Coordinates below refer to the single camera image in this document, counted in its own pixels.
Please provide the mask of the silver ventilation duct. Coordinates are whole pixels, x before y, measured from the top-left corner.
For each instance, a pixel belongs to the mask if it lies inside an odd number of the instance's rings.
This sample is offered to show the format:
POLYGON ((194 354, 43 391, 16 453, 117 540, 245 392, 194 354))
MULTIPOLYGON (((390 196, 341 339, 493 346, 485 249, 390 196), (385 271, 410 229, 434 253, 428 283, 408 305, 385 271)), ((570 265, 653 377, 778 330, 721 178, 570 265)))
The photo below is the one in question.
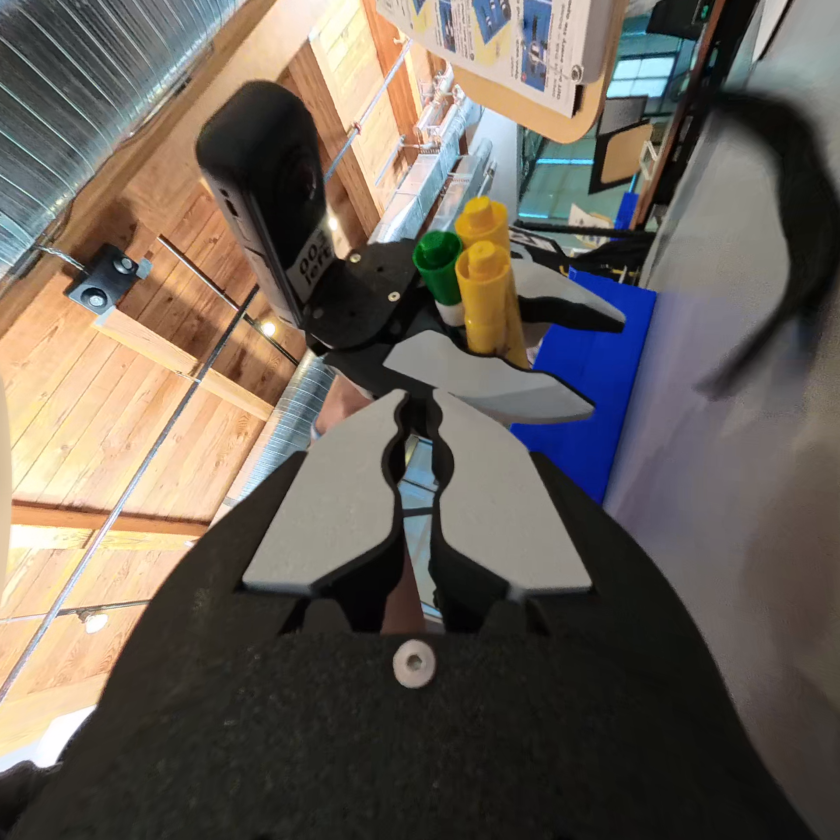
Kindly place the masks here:
POLYGON ((322 410, 333 378, 334 372, 314 352, 307 350, 303 354, 213 522, 247 498, 289 457, 308 448, 312 425, 322 410))
POLYGON ((2 274, 166 98, 239 5, 1 2, 2 274))
POLYGON ((455 104, 435 127, 436 141, 417 156, 396 188, 369 245, 416 240, 428 229, 454 229, 467 202, 484 193, 495 174, 489 140, 480 141, 471 154, 459 152, 480 116, 481 107, 457 88, 455 104))

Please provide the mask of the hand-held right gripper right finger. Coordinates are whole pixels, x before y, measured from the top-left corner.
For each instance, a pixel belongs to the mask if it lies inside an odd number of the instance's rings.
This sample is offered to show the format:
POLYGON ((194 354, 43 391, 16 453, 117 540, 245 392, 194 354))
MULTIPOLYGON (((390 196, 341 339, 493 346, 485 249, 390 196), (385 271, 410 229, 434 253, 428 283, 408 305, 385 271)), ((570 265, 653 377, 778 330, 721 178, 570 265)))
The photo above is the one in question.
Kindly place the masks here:
POLYGON ((444 391, 428 409, 443 550, 499 579, 512 600, 588 591, 592 578, 522 442, 444 391))

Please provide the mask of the green white dry-erase marker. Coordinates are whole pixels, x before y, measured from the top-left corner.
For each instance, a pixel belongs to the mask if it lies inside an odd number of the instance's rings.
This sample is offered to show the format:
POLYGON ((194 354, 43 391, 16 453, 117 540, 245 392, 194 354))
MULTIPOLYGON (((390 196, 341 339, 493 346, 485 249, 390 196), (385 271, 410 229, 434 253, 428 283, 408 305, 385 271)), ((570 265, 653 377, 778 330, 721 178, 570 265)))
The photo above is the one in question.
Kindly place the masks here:
POLYGON ((413 263, 443 323, 450 328, 462 328, 466 320, 455 270, 462 252, 463 244, 457 234, 444 230, 428 231, 413 250, 413 263))

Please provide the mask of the wooden board with printed sheet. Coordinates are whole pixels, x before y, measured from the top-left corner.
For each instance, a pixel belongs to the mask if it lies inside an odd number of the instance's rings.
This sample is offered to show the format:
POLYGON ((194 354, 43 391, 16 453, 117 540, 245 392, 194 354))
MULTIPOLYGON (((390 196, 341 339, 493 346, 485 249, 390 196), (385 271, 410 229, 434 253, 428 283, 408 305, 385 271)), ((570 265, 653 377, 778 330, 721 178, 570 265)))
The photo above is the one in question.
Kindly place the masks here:
POLYGON ((560 144, 603 110, 627 1, 379 1, 466 96, 560 144))

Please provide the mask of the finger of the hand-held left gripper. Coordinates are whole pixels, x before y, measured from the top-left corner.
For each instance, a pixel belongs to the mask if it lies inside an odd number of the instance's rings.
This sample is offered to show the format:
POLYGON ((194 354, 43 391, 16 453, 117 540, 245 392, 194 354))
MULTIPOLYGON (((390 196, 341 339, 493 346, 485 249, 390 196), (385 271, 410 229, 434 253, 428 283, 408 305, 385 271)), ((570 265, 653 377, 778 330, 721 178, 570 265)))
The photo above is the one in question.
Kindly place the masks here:
POLYGON ((552 326, 600 333, 624 330, 621 311, 559 271, 525 259, 514 259, 511 270, 524 333, 546 333, 552 326))
POLYGON ((595 411, 593 402, 553 374, 467 352, 431 330, 396 344, 383 366, 447 392, 502 424, 565 424, 595 411))

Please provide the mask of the black yellow backpack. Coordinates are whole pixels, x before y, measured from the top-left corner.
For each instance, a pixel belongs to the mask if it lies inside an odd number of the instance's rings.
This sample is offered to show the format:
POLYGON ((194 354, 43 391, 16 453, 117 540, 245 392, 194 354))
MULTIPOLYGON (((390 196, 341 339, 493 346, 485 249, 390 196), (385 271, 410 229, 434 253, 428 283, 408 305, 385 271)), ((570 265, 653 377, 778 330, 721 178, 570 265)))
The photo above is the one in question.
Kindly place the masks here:
POLYGON ((654 238, 651 234, 612 238, 603 245, 571 258, 570 267, 637 287, 654 238))

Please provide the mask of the black ceiling bracket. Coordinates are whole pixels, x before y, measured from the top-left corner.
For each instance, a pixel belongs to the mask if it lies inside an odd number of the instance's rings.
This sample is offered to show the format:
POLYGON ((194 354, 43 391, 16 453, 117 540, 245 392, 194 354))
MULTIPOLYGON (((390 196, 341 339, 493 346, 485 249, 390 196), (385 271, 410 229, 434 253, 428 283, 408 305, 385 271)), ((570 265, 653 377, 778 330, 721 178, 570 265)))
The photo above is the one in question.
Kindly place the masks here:
POLYGON ((117 307, 137 280, 145 279, 152 263, 143 258, 135 262, 121 249, 103 244, 64 290, 64 296, 97 316, 117 307))

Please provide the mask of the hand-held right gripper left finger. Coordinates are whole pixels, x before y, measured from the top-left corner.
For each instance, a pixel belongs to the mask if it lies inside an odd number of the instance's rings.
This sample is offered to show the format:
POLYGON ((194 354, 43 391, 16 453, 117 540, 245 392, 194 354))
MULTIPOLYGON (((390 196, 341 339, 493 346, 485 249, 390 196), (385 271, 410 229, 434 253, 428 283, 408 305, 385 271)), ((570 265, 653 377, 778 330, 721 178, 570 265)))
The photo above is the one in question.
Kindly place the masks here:
POLYGON ((403 576, 403 413, 395 389, 342 420, 304 454, 242 583, 248 590, 320 595, 369 573, 373 596, 403 576))

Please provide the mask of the thin metal ceiling pipe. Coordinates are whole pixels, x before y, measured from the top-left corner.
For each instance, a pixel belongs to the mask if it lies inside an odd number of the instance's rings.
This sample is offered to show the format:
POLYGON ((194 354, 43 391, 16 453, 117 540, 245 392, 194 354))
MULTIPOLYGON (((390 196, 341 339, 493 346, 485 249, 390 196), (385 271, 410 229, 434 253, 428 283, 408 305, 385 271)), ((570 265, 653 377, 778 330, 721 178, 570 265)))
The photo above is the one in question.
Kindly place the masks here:
POLYGON ((220 339, 216 342, 212 350, 210 351, 206 360, 201 363, 198 373, 195 374, 192 383, 189 385, 187 390, 185 391, 183 397, 181 398, 180 402, 177 404, 174 412, 168 418, 165 425, 163 426, 161 432, 158 434, 157 438, 155 439, 154 443, 150 447, 150 449, 146 452, 143 460, 140 463, 140 466, 134 472, 133 476, 131 477, 129 483, 123 489, 118 501, 114 507, 104 520, 104 523, 95 530, 89 545, 85 548, 84 553, 81 555, 80 560, 78 561, 77 565, 71 572, 69 578, 67 579, 66 583, 64 583, 61 590, 56 595, 55 600, 51 603, 48 611, 43 615, 40 620, 38 627, 36 628, 33 636, 27 642, 23 652, 17 658, 14 665, 10 669, 7 677, 5 678, 2 687, 1 687, 1 703, 4 704, 7 696, 11 692, 15 682, 21 676, 22 672, 24 671, 26 664, 28 663, 29 659, 32 657, 34 652, 36 651, 38 645, 43 640, 46 632, 48 631, 52 622, 58 617, 58 613, 60 609, 65 604, 67 598, 72 593, 74 588, 76 587, 77 583, 79 582, 82 574, 88 567, 92 557, 95 553, 99 550, 102 542, 104 541, 105 537, 109 534, 113 526, 115 525, 116 521, 119 519, 119 516, 123 513, 123 510, 131 498, 132 494, 136 490, 137 486, 140 483, 140 480, 144 477, 146 471, 150 468, 154 458, 157 456, 159 450, 161 449, 165 440, 169 437, 170 433, 174 429, 177 421, 181 418, 184 411, 186 410, 187 406, 189 405, 190 401, 193 399, 196 392, 200 389, 200 385, 203 384, 205 378, 207 377, 207 373, 213 369, 214 363, 221 352, 224 350, 227 342, 233 336, 237 326, 244 320, 245 315, 248 314, 248 310, 250 305, 254 302, 259 288, 257 285, 254 285, 252 289, 249 291, 248 295, 246 296, 244 302, 235 310, 235 314, 229 324, 227 325, 225 331, 223 332, 220 339))

